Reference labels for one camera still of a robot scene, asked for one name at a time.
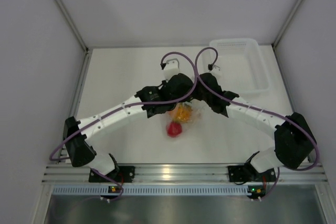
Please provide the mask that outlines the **fake pineapple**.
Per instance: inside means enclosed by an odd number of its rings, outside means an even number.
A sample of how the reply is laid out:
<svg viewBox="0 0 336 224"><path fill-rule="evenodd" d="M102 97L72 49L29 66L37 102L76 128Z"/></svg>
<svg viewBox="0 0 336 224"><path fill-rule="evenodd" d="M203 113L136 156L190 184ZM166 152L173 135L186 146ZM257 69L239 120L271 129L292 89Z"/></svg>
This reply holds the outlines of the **fake pineapple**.
<svg viewBox="0 0 336 224"><path fill-rule="evenodd" d="M175 108L168 111L171 120L179 123L190 123L195 120L194 109L187 103L178 103Z"/></svg>

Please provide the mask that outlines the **clear zip top bag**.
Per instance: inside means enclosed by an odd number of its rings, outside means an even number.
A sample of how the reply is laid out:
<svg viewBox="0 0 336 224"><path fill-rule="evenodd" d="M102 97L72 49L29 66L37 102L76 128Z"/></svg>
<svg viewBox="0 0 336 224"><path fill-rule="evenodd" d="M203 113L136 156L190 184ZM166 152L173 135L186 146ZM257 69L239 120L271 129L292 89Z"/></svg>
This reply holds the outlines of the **clear zip top bag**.
<svg viewBox="0 0 336 224"><path fill-rule="evenodd" d="M178 138L194 127L202 118L206 107L204 102L192 100L179 102L164 114L165 132L170 138Z"/></svg>

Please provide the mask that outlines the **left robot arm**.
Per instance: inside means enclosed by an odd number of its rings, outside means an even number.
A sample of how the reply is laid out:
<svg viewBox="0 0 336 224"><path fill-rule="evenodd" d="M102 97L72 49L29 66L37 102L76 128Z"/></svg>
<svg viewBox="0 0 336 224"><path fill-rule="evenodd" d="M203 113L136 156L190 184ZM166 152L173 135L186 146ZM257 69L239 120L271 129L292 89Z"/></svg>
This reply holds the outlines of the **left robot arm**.
<svg viewBox="0 0 336 224"><path fill-rule="evenodd" d="M188 100L196 82L178 73L161 86L146 86L123 103L84 119L65 120L65 147L73 167L88 165L108 182L117 179L119 168L113 155L99 152L96 144L105 134L138 119L149 119L173 110Z"/></svg>

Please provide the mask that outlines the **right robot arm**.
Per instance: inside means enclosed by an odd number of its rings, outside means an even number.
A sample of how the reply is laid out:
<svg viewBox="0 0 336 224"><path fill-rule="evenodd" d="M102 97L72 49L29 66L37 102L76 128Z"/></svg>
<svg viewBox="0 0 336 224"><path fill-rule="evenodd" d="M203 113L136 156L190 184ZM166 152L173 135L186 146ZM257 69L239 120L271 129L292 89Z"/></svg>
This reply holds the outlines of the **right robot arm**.
<svg viewBox="0 0 336 224"><path fill-rule="evenodd" d="M301 171L301 163L317 149L310 127L300 113L281 115L247 103L238 94L224 91L211 73L197 77L195 98L203 100L217 114L244 122L274 140L274 147L253 154L245 163L245 174L258 180L271 168Z"/></svg>

